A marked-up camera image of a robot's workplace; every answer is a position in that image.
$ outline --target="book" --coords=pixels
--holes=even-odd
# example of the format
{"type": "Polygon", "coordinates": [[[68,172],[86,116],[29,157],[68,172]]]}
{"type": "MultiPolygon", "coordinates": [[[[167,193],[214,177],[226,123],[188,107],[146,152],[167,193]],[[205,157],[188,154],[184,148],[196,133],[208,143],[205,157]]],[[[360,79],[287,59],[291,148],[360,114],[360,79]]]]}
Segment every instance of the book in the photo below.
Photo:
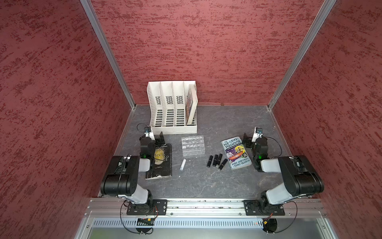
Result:
{"type": "Polygon", "coordinates": [[[167,143],[155,149],[154,164],[146,172],[146,179],[172,176],[171,144],[167,143]]]}
{"type": "Polygon", "coordinates": [[[196,86],[194,84],[190,84],[188,89],[187,102],[186,102],[187,125],[193,124],[196,106],[197,106],[196,86]]]}
{"type": "Polygon", "coordinates": [[[239,136],[223,140],[222,145],[230,162],[231,169],[239,169],[252,164],[239,136]]]}

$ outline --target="clear plastic organizer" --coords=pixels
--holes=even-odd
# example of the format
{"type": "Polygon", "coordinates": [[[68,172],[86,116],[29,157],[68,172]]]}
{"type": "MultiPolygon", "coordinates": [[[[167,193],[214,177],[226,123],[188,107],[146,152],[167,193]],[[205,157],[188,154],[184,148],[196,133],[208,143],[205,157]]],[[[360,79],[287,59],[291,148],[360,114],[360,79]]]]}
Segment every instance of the clear plastic organizer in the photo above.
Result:
{"type": "Polygon", "coordinates": [[[182,137],[183,156],[205,154],[204,136],[187,136],[182,137]]]}

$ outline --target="aluminum frame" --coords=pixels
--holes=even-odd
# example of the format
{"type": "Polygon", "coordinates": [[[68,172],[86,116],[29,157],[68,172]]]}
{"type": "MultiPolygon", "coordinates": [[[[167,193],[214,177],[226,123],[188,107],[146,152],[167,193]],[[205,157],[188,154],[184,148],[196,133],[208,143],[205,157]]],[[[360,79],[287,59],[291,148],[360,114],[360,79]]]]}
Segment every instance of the aluminum frame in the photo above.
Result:
{"type": "MultiPolygon", "coordinates": [[[[249,219],[261,219],[266,216],[246,216],[243,200],[253,200],[255,198],[161,198],[167,199],[167,213],[164,216],[158,216],[159,219],[169,220],[171,218],[194,220],[203,220],[204,218],[214,219],[216,221],[230,219],[232,221],[248,221],[249,219]]],[[[327,213],[317,198],[296,198],[298,207],[297,218],[317,218],[320,223],[325,223],[327,227],[327,213]]],[[[116,197],[100,197],[92,198],[86,209],[81,225],[76,234],[76,239],[86,239],[93,227],[95,220],[105,219],[116,221],[120,216],[120,208],[124,199],[116,197]]],[[[294,218],[296,215],[296,206],[294,203],[286,203],[283,205],[285,216],[275,216],[275,218],[294,218]]],[[[141,216],[125,215],[124,221],[131,221],[141,216]]],[[[114,223],[108,227],[120,228],[121,225],[114,223]]],[[[331,231],[327,230],[326,235],[330,236],[331,231]]],[[[326,237],[327,239],[336,239],[335,237],[326,237]]]]}
{"type": "Polygon", "coordinates": [[[123,128],[120,140],[118,141],[117,147],[116,147],[116,149],[114,151],[114,155],[115,156],[119,156],[121,154],[121,151],[122,151],[122,148],[123,148],[123,144],[125,143],[125,139],[127,137],[127,133],[129,132],[131,121],[133,120],[134,113],[135,113],[135,108],[131,108],[129,117],[127,118],[125,127],[123,128]]]}
{"type": "Polygon", "coordinates": [[[89,18],[89,21],[95,31],[95,34],[98,37],[99,42],[101,43],[102,48],[105,51],[105,54],[107,56],[107,59],[110,62],[110,65],[115,73],[115,76],[118,79],[119,84],[121,85],[121,88],[130,104],[130,107],[132,109],[135,109],[136,104],[133,99],[133,96],[131,95],[131,92],[129,88],[127,87],[125,78],[122,75],[121,69],[118,66],[117,60],[115,59],[115,56],[113,54],[113,51],[106,39],[105,33],[102,30],[101,24],[99,23],[99,20],[97,18],[96,12],[94,11],[94,7],[90,0],[80,0],[82,7],[85,10],[85,13],[87,15],[87,18],[89,18]]]}
{"type": "Polygon", "coordinates": [[[336,232],[334,231],[334,227],[329,221],[328,218],[317,218],[319,231],[321,235],[325,239],[338,239],[336,232]]]}
{"type": "Polygon", "coordinates": [[[284,135],[283,135],[283,132],[281,131],[281,128],[280,128],[280,126],[278,125],[278,123],[277,123],[277,120],[276,120],[276,117],[275,117],[275,115],[273,114],[273,111],[271,110],[271,109],[268,109],[269,110],[269,113],[270,113],[270,116],[271,116],[271,118],[272,118],[272,121],[273,121],[273,124],[275,125],[275,127],[276,127],[276,130],[277,130],[277,132],[278,132],[278,135],[280,136],[280,139],[281,139],[281,144],[284,146],[284,148],[286,149],[286,156],[293,156],[292,155],[292,152],[290,151],[290,149],[289,149],[289,146],[288,146],[288,144],[287,144],[287,141],[285,140],[285,137],[284,137],[284,135]]]}
{"type": "Polygon", "coordinates": [[[299,49],[297,50],[295,57],[293,58],[283,79],[281,80],[279,86],[277,87],[275,93],[273,94],[272,99],[270,100],[268,104],[269,109],[272,109],[275,106],[278,98],[281,96],[282,92],[287,86],[287,83],[289,82],[293,73],[296,71],[297,66],[300,64],[301,60],[303,59],[306,51],[308,50],[309,46],[313,42],[314,38],[316,37],[318,31],[320,30],[322,24],[324,23],[326,17],[328,16],[335,2],[336,0],[325,0],[324,3],[322,4],[320,10],[318,11],[316,15],[316,18],[314,19],[308,32],[306,33],[306,36],[303,42],[301,43],[299,49]]]}

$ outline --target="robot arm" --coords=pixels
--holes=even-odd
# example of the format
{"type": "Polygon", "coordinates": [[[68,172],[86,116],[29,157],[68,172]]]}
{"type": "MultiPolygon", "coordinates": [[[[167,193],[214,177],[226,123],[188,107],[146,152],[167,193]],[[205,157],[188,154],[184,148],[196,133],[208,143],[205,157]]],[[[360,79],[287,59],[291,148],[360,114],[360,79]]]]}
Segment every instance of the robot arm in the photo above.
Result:
{"type": "Polygon", "coordinates": [[[283,177],[283,183],[263,191],[255,203],[244,202],[247,215],[270,215],[276,212],[285,215],[281,207],[283,203],[324,190],[322,179],[305,156],[269,159],[268,142],[262,136],[262,128],[255,128],[252,139],[244,134],[243,143],[252,149],[254,167],[258,172],[280,172],[283,177]]]}
{"type": "Polygon", "coordinates": [[[114,156],[101,183],[103,195],[126,198],[132,204],[145,204],[149,191],[139,186],[138,172],[150,169],[150,160],[138,156],[114,156]]]}
{"type": "Polygon", "coordinates": [[[305,156],[264,159],[261,168],[264,172],[280,172],[283,177],[284,183],[266,191],[267,200],[272,205],[324,190],[323,181],[305,156]]]}

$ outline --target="lip balm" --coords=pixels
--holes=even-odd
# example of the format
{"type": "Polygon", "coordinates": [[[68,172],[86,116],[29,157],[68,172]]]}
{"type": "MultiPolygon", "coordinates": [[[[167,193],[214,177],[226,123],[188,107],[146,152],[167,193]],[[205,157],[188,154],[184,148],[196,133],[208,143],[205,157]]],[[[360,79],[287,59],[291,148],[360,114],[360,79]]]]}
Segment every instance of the lip balm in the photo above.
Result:
{"type": "Polygon", "coordinates": [[[224,165],[227,163],[227,161],[228,161],[228,159],[225,159],[225,160],[222,162],[222,164],[221,164],[220,167],[219,167],[219,170],[220,170],[220,171],[223,169],[223,167],[224,167],[224,165]]]}
{"type": "Polygon", "coordinates": [[[219,154],[219,157],[217,158],[216,167],[220,165],[220,161],[222,160],[223,155],[219,154]]]}
{"type": "Polygon", "coordinates": [[[213,156],[210,156],[210,159],[208,160],[207,167],[211,167],[211,162],[212,162],[213,156]]]}
{"type": "Polygon", "coordinates": [[[183,159],[182,165],[180,166],[180,170],[182,171],[186,164],[186,159],[183,159]]]}
{"type": "Polygon", "coordinates": [[[216,154],[215,157],[214,157],[214,163],[212,164],[212,166],[216,167],[216,164],[217,164],[217,158],[219,156],[216,154]]]}

